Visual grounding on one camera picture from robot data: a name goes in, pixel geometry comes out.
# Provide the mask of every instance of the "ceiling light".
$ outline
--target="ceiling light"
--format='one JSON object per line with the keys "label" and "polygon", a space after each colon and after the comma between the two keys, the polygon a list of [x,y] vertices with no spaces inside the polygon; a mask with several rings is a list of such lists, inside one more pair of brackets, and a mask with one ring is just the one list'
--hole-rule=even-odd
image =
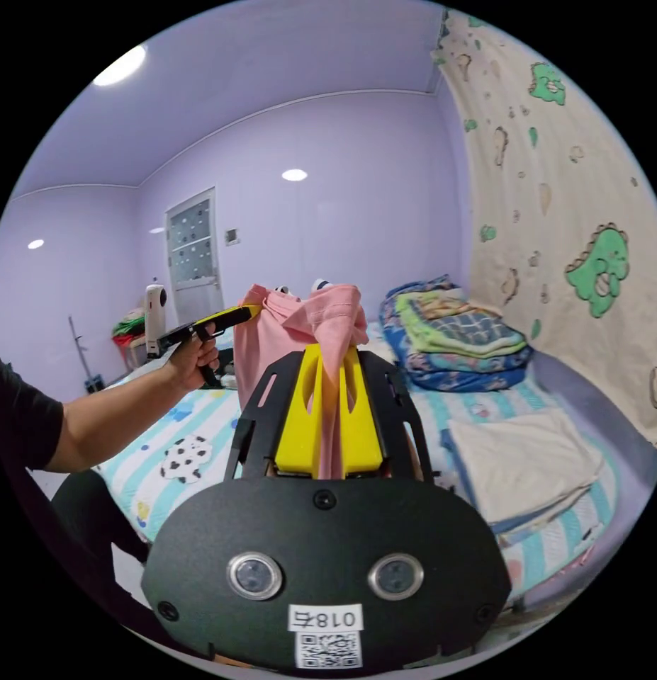
{"label": "ceiling light", "polygon": [[124,54],[120,59],[116,59],[107,69],[103,70],[94,80],[94,84],[99,87],[115,85],[121,80],[131,76],[144,62],[146,48],[138,45]]}
{"label": "ceiling light", "polygon": [[307,173],[304,170],[286,170],[281,177],[289,182],[301,182],[307,179]]}

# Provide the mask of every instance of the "ceiling molding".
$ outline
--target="ceiling molding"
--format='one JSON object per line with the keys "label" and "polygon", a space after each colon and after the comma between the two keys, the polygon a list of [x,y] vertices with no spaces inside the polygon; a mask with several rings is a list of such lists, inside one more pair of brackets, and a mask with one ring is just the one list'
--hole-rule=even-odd
{"label": "ceiling molding", "polygon": [[432,96],[434,96],[434,93],[424,92],[424,91],[421,91],[421,90],[367,89],[367,90],[344,90],[344,91],[340,91],[340,92],[327,92],[325,94],[315,94],[315,95],[312,95],[311,97],[302,97],[300,99],[293,99],[291,101],[285,101],[282,104],[276,104],[275,106],[269,106],[268,108],[263,108],[259,111],[255,111],[255,113],[250,113],[248,115],[244,115],[242,118],[238,118],[237,120],[233,120],[231,123],[227,123],[227,125],[219,127],[217,130],[214,130],[214,131],[208,133],[205,137],[202,137],[197,142],[194,142],[193,144],[190,144],[188,147],[183,148],[178,154],[175,154],[171,159],[165,161],[165,163],[163,163],[163,165],[156,168],[150,175],[148,175],[146,178],[144,178],[140,182],[140,184],[138,185],[137,188],[141,188],[142,186],[144,186],[154,175],[157,175],[161,170],[163,170],[165,167],[167,167],[174,160],[178,159],[182,154],[185,154],[187,151],[193,149],[194,147],[197,147],[202,142],[209,140],[211,137],[218,135],[220,132],[224,132],[224,130],[228,130],[229,128],[232,128],[234,125],[238,125],[239,123],[244,123],[246,120],[250,120],[251,118],[255,118],[256,116],[262,115],[263,113],[270,113],[271,111],[276,111],[277,109],[285,108],[286,106],[292,106],[293,104],[300,104],[302,102],[312,101],[314,99],[325,99],[327,97],[340,97],[340,96],[352,95],[352,94],[405,94],[405,95],[419,96],[419,97],[432,97]]}
{"label": "ceiling molding", "polygon": [[315,94],[309,97],[302,97],[300,99],[293,99],[291,101],[286,101],[281,104],[276,104],[275,106],[269,106],[268,108],[263,108],[259,111],[255,111],[254,113],[250,113],[248,115],[243,116],[242,118],[238,118],[237,120],[233,120],[231,123],[227,123],[227,125],[223,125],[222,127],[219,127],[217,130],[214,130],[210,133],[208,133],[205,137],[202,137],[199,139],[197,142],[194,142],[193,144],[190,144],[188,147],[183,148],[178,154],[175,154],[172,158],[168,159],[157,167],[152,173],[150,173],[147,177],[145,177],[138,185],[133,186],[133,185],[128,185],[128,184],[103,184],[103,183],[73,183],[73,184],[60,184],[60,185],[55,185],[55,186],[46,186],[42,187],[40,189],[35,189],[34,191],[27,191],[25,193],[19,194],[18,196],[14,196],[9,199],[9,203],[13,203],[16,200],[20,200],[22,198],[26,198],[27,196],[32,196],[33,194],[36,193],[42,193],[43,191],[54,191],[56,189],[66,189],[66,188],[74,188],[74,187],[84,187],[84,186],[95,186],[95,187],[107,187],[107,188],[122,188],[122,189],[139,189],[142,186],[144,186],[153,176],[157,175],[161,170],[166,168],[170,163],[172,163],[174,160],[178,159],[182,154],[185,154],[187,151],[190,151],[194,147],[197,147],[199,144],[202,144],[206,140],[209,140],[211,137],[214,137],[215,135],[218,135],[220,132],[224,132],[224,130],[228,130],[229,128],[232,128],[234,125],[238,125],[239,123],[244,123],[247,120],[251,120],[252,118],[255,118],[258,115],[262,115],[264,113],[270,113],[271,111],[276,111],[277,109],[280,108],[285,108],[286,106],[292,106],[293,104],[299,104],[303,103],[306,101],[313,101],[315,99],[325,99],[327,97],[340,97],[340,96],[346,96],[346,95],[355,95],[355,94],[402,94],[402,95],[408,95],[408,96],[418,96],[418,97],[434,97],[436,96],[436,90],[439,87],[439,82],[437,82],[437,86],[435,87],[435,91],[433,92],[425,92],[421,90],[399,90],[399,89],[364,89],[364,90],[343,90],[340,92],[327,92],[324,94]]}
{"label": "ceiling molding", "polygon": [[7,202],[7,205],[9,205],[9,203],[14,203],[14,201],[20,200],[22,198],[32,196],[33,194],[42,193],[43,191],[56,191],[57,189],[80,188],[83,186],[104,187],[108,189],[133,189],[135,191],[139,188],[138,186],[131,186],[130,184],[102,184],[89,182],[80,184],[56,184],[54,186],[43,186],[41,189],[34,189],[33,191],[26,191],[26,193],[20,193],[18,196],[13,196],[12,198],[10,198],[9,201]]}

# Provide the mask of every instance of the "ceiling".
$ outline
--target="ceiling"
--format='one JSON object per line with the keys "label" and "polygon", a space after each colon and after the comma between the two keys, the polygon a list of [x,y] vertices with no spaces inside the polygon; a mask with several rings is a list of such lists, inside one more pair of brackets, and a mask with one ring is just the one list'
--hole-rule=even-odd
{"label": "ceiling", "polygon": [[188,19],[145,43],[132,77],[79,95],[13,196],[66,184],[138,186],[214,130],[303,97],[434,90],[429,52],[441,11],[423,0],[242,0]]}

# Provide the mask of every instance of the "black pants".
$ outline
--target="black pants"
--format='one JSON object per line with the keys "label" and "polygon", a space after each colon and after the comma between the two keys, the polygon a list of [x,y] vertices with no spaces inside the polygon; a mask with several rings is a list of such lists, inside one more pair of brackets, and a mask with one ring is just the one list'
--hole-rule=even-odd
{"label": "black pants", "polygon": [[59,524],[88,557],[92,575],[87,577],[99,578],[103,599],[123,625],[183,654],[207,658],[171,639],[155,614],[117,585],[111,543],[142,564],[149,547],[134,532],[99,475],[92,470],[69,475],[52,499],[52,508]]}
{"label": "black pants", "polygon": [[137,536],[96,472],[68,475],[52,499],[52,507],[68,534],[90,554],[104,578],[116,580],[111,543],[146,563],[148,546]]}

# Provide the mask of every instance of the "hand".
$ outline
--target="hand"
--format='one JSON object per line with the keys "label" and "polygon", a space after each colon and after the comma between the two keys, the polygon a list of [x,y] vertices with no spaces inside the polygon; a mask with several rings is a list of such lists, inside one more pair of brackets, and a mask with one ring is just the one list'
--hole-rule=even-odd
{"label": "hand", "polygon": [[[206,330],[210,335],[215,332],[215,325],[209,324]],[[205,380],[201,373],[201,366],[210,366],[213,370],[219,368],[217,359],[219,350],[215,340],[203,343],[194,334],[191,340],[183,342],[170,356],[163,367],[169,380],[184,392],[191,392],[203,387]]]}

